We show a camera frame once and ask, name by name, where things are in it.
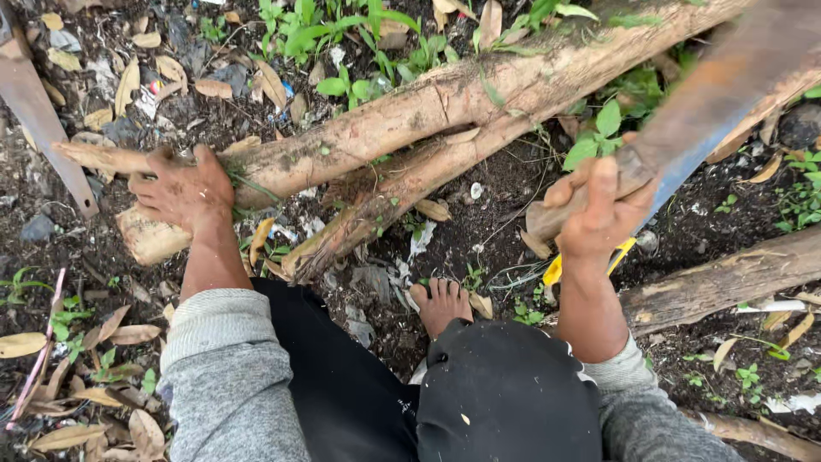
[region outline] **wooden log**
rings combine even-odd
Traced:
[[[797,72],[784,82],[775,85],[773,93],[764,98],[716,149],[732,142],[737,133],[749,130],[772,110],[821,81],[821,65]],[[504,147],[522,133],[530,130],[533,119],[549,117],[557,109],[547,105],[542,112],[529,118],[515,118],[507,114],[486,127],[481,127],[472,140],[458,145],[448,145],[441,140],[430,143],[413,153],[392,159],[377,166],[351,175],[342,188],[340,197],[352,204],[354,211],[339,215],[321,233],[315,235],[291,252],[283,262],[285,271],[301,284],[307,283],[327,267],[337,256],[344,256],[354,247],[374,237],[372,230],[387,227],[401,217],[419,199],[425,198],[437,187],[461,175],[482,159]],[[374,178],[383,175],[385,181],[374,185]],[[392,206],[386,198],[398,197],[400,203]],[[381,216],[379,223],[375,220]]]
[[[697,7],[683,2],[598,2],[594,10],[605,25],[595,26],[584,19],[565,19],[572,33],[548,31],[525,41],[524,46],[546,50],[544,53],[533,56],[491,53],[464,59],[456,65],[435,69],[394,94],[317,127],[310,135],[269,143],[232,157],[245,166],[244,176],[251,182],[279,196],[287,196],[294,191],[280,190],[278,185],[283,181],[293,184],[298,180],[300,189],[313,186],[442,129],[465,124],[493,125],[492,130],[483,130],[484,134],[477,136],[491,147],[481,146],[471,161],[457,161],[464,169],[450,170],[442,176],[442,179],[451,179],[527,132],[534,123],[553,116],[684,38],[732,19],[753,3],[754,0],[714,0]],[[657,16],[662,22],[631,29],[606,26],[609,16],[624,12]],[[581,36],[587,27],[593,27],[603,41],[586,45]],[[502,107],[489,99],[487,86],[492,86],[504,99]],[[328,155],[323,155],[323,147],[330,149]],[[459,157],[454,149],[447,151],[452,157]],[[237,204],[261,207],[268,204],[268,199],[249,187],[240,187]],[[182,235],[163,241],[163,237],[179,234],[181,230],[169,230],[165,224],[152,223],[133,209],[120,214],[117,221],[126,245],[142,264],[162,261],[181,250],[181,242],[187,242]]]
[[[621,293],[633,335],[690,324],[723,308],[821,278],[821,226],[770,239]]]
[[[772,425],[748,418],[696,412],[689,409],[679,410],[693,423],[704,427],[716,437],[753,443],[795,460],[821,461],[821,446],[812,441],[794,437]]]

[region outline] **yellow handle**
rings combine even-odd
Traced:
[[[610,259],[610,266],[608,267],[608,276],[610,276],[610,273],[612,273],[613,270],[616,269],[616,265],[618,265],[619,262],[622,259],[624,259],[625,255],[627,255],[627,252],[630,251],[630,249],[632,249],[634,245],[635,238],[629,238],[622,245],[616,247],[617,251],[613,254],[612,258]],[[559,282],[561,278],[562,254],[560,253],[556,256],[556,258],[553,259],[553,261],[550,262],[548,270],[544,272],[544,277],[542,278],[542,281],[544,282],[544,285],[553,285]]]

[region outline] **soil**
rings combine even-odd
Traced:
[[[506,12],[506,27],[513,20],[512,15],[507,13],[517,3],[514,0],[502,1]],[[67,98],[66,106],[59,108],[57,113],[69,136],[85,129],[82,121],[86,113],[111,104],[111,101],[97,86],[93,72],[67,73],[48,61],[45,54],[48,34],[38,21],[43,12],[61,13],[67,30],[80,38],[83,63],[93,62],[101,57],[110,59],[110,50],[116,50],[126,63],[129,55],[138,56],[146,70],[154,68],[151,57],[155,54],[169,52],[172,56],[176,55],[173,50],[133,49],[123,28],[126,23],[134,23],[143,15],[150,18],[149,31],[159,30],[164,40],[168,37],[168,29],[163,15],[182,14],[186,9],[189,14],[209,17],[215,17],[219,11],[233,9],[240,13],[243,20],[256,19],[256,2],[251,0],[235,1],[222,9],[202,2],[196,10],[190,9],[186,2],[172,1],[150,7],[147,2],[138,1],[130,2],[128,7],[119,10],[94,8],[76,15],[68,14],[63,7],[56,6],[51,1],[44,4],[32,2],[29,7],[13,3],[13,7],[24,24],[39,25],[42,29],[40,37],[32,46],[33,61],[40,75],[54,84]],[[481,11],[481,4],[473,7],[475,12]],[[421,16],[425,34],[435,33],[429,2],[405,0],[392,4],[392,8],[404,11],[411,17]],[[446,29],[449,44],[462,55],[472,53],[470,37],[475,27],[473,21],[451,15],[451,24]],[[230,30],[236,28],[235,25],[230,26]],[[196,31],[197,28],[192,27],[190,33],[194,35]],[[244,56],[245,51],[258,52],[255,42],[261,39],[263,33],[264,25],[248,25],[232,40],[232,44],[236,46],[236,50],[232,49],[232,54]],[[377,70],[371,62],[372,53],[364,45],[357,46],[350,39],[344,39],[339,46],[346,51],[343,62],[351,69],[352,80],[368,78],[371,72]],[[416,46],[418,43],[415,35],[411,34],[405,49],[391,51],[389,55],[391,58],[401,58]],[[224,58],[226,62],[230,61],[228,56],[220,56],[214,61]],[[319,60],[325,66],[327,74],[334,75],[327,52],[321,53]],[[332,117],[334,105],[344,103],[344,99],[328,99],[308,85],[310,66],[297,69],[292,62],[280,58],[275,58],[271,64],[295,92],[305,94],[311,105],[314,124]],[[193,81],[195,75],[192,70],[186,70],[189,72],[189,79]],[[212,70],[210,68],[204,74],[207,75]],[[176,96],[160,105],[158,114],[168,118],[174,128],[157,127],[156,122],[131,104],[126,115],[144,128],[144,135],[122,144],[145,151],[162,144],[172,144],[183,151],[190,149],[195,143],[203,142],[216,150],[222,150],[248,135],[261,136],[263,142],[266,142],[275,139],[276,130],[285,136],[292,136],[303,130],[303,127],[295,126],[289,119],[274,117],[273,105],[268,101],[260,105],[248,97],[230,101],[205,98],[193,88],[188,97]],[[35,154],[27,147],[19,123],[4,105],[0,105],[0,118],[0,196],[16,196],[12,205],[0,206],[0,212],[5,217],[0,221],[0,280],[9,280],[24,266],[33,266],[34,269],[26,273],[25,280],[54,284],[58,271],[65,267],[67,281],[64,285],[64,297],[83,294],[87,290],[108,291],[106,298],[85,300],[86,306],[94,308],[94,315],[78,323],[75,327],[77,331],[88,331],[98,326],[111,312],[126,304],[132,305],[132,309],[123,325],[154,324],[167,328],[162,315],[163,306],[166,303],[174,303],[176,306],[177,295],[163,293],[161,285],[167,282],[181,284],[187,252],[181,252],[161,265],[137,265],[123,245],[114,220],[115,214],[129,207],[133,201],[133,196],[127,191],[126,180],[116,178],[106,184],[100,178],[90,176],[99,191],[101,212],[92,219],[82,219],[73,208],[72,199],[59,177],[42,155]],[[203,121],[191,126],[200,119]],[[446,202],[454,218],[437,224],[427,251],[418,255],[410,265],[410,280],[444,276],[475,282],[470,278],[466,280],[466,268],[470,264],[472,268],[484,271],[477,289],[492,297],[497,318],[512,319],[515,316],[514,301],[519,298],[530,308],[544,312],[547,315],[546,324],[555,323],[555,316],[551,315],[557,308],[543,298],[534,300],[534,289],[539,286],[544,263],[523,244],[519,231],[525,225],[524,208],[532,200],[538,200],[544,190],[560,178],[562,153],[566,153],[571,146],[572,140],[561,129],[558,121],[549,120],[544,124],[540,135],[523,136],[458,179],[439,188],[429,199]],[[646,252],[637,247],[617,267],[612,275],[617,290],[648,283],[674,271],[704,264],[782,235],[773,226],[781,220],[775,188],[788,189],[794,182],[801,180],[800,173],[782,166],[777,175],[765,183],[738,182],[752,177],[774,151],[774,148],[762,146],[754,133],[743,152],[715,165],[702,165],[646,227],[658,236],[658,249]],[[470,189],[474,183],[479,183],[483,188],[478,200],[470,199]],[[300,217],[310,220],[318,216],[327,223],[335,213],[333,209],[324,209],[319,204],[324,189],[320,187],[313,197],[295,196],[287,200],[283,214],[287,225],[300,235],[300,240],[305,239]],[[729,213],[715,212],[715,208],[729,194],[738,197],[732,210]],[[48,216],[57,226],[48,241],[28,243],[20,240],[19,234],[25,224],[40,214]],[[416,223],[424,221],[424,216],[418,213],[411,212],[410,215]],[[249,237],[259,218],[260,214],[252,215],[238,223],[238,238]],[[395,224],[386,229],[380,239],[367,246],[367,255],[358,252],[357,256],[351,255],[338,262],[323,280],[314,284],[314,289],[324,297],[333,320],[340,326],[346,326],[346,307],[364,310],[368,322],[376,332],[369,349],[403,381],[411,376],[420,363],[429,342],[420,319],[415,312],[403,307],[395,297],[392,297],[390,303],[381,303],[370,287],[351,284],[351,274],[357,266],[394,266],[397,258],[406,261],[410,240],[411,233],[401,224]],[[284,242],[277,240],[271,243],[277,246]],[[480,252],[477,252],[477,245],[481,247]],[[534,272],[532,280],[511,289],[502,287],[511,281],[508,276],[516,278],[528,270]],[[119,278],[119,283],[114,284],[112,278]],[[813,292],[818,285],[816,282],[803,288],[793,288],[779,296],[792,295],[799,290]],[[136,298],[135,286],[145,287],[150,292],[151,299]],[[5,297],[6,293],[0,292],[0,296]],[[47,289],[29,289],[25,296],[25,305],[5,305],[0,308],[2,335],[45,331],[51,293]],[[711,363],[698,359],[686,361],[684,357],[714,351],[722,341],[731,338],[730,334],[778,341],[800,318],[801,316],[794,315],[781,329],[763,332],[760,327],[763,314],[737,314],[732,310],[724,310],[695,324],[645,335],[638,341],[652,359],[661,387],[677,405],[757,418],[766,412],[766,408],[761,403],[750,403],[750,395],[741,392],[740,381],[733,371],[722,370],[716,373]],[[134,362],[158,371],[160,349],[160,341],[156,339],[142,345],[118,348],[115,364]],[[806,391],[821,392],[821,384],[814,379],[812,372],[806,368],[796,369],[796,364],[804,358],[813,367],[818,367],[821,363],[821,333],[817,327],[810,329],[790,347],[792,357],[789,361],[769,356],[765,349],[761,344],[742,340],[727,357],[736,367],[757,364],[761,377],[759,385],[763,387],[762,402],[767,397],[786,398]],[[53,370],[64,355],[63,350],[51,357],[49,371]],[[36,355],[30,355],[0,362],[0,395],[5,397],[3,407],[0,408],[0,420],[3,422],[8,418],[7,406],[20,392],[21,381],[32,368],[35,357]],[[85,356],[81,356],[78,363],[91,367],[91,361]],[[684,378],[685,374],[693,372],[703,375],[703,386],[690,385]],[[67,381],[74,373],[78,373],[76,369],[70,372]],[[132,378],[131,383],[139,387],[139,377]],[[707,392],[721,396],[726,403],[710,400]],[[89,417],[88,413],[78,412],[68,418],[87,422]],[[125,413],[117,413],[114,417],[127,420]],[[161,409],[154,417],[160,425],[164,425],[167,421],[167,409]],[[788,414],[768,414],[766,417],[788,427],[795,434],[821,441],[819,419],[803,410]],[[36,432],[54,428],[58,420],[32,416],[23,418],[21,426],[15,432],[4,432],[0,436],[0,455],[5,457],[4,460],[31,460],[32,455],[21,454],[20,444]],[[748,460],[789,460],[757,446],[733,444]],[[53,455],[49,457],[51,460],[56,459]],[[78,460],[78,452],[69,451],[68,457]]]

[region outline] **pink stick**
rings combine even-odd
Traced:
[[[54,303],[57,303],[57,300],[60,298],[60,292],[62,291],[62,279],[66,275],[66,269],[60,269],[60,275],[57,277],[57,286],[54,288],[54,297],[52,298],[52,306]],[[29,394],[29,388],[31,388],[31,384],[34,383],[34,377],[40,372],[40,367],[43,366],[46,359],[46,350],[48,350],[48,341],[51,340],[51,334],[54,331],[54,328],[51,325],[51,317],[48,317],[48,328],[46,328],[46,344],[43,345],[43,349],[40,350],[40,355],[37,357],[37,362],[34,363],[34,367],[31,369],[31,374],[29,374],[29,378],[25,380],[25,386],[23,387],[23,391],[20,393],[20,396],[17,396],[17,402],[14,405],[14,413],[11,415],[11,421],[6,424],[6,430],[12,430],[14,428],[14,422],[20,417],[20,412],[22,411],[23,401],[25,401],[25,397]]]

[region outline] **black pants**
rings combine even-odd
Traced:
[[[404,385],[310,289],[252,279],[291,355],[308,451],[329,461],[602,459],[599,393],[568,345],[518,322],[452,321]]]

